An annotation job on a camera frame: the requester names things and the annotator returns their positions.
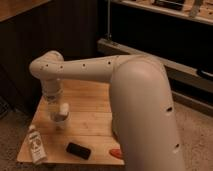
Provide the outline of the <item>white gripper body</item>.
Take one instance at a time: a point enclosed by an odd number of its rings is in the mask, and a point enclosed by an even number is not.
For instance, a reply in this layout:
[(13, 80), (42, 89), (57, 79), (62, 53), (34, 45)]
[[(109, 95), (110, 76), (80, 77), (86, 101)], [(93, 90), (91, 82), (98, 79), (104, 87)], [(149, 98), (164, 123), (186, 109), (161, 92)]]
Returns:
[(60, 104), (62, 86), (60, 79), (47, 80), (43, 82), (43, 97), (47, 102), (47, 111), (52, 120), (60, 120)]

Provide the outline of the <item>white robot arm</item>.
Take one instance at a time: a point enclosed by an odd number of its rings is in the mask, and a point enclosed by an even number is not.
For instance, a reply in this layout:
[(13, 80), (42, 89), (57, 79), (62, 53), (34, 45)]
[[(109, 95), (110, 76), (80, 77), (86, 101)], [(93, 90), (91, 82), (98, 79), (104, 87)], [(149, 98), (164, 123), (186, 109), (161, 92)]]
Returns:
[(109, 85), (112, 129), (126, 171), (186, 171), (174, 102), (164, 65), (153, 55), (113, 55), (66, 61), (57, 51), (34, 59), (30, 73), (45, 100), (57, 100), (62, 79)]

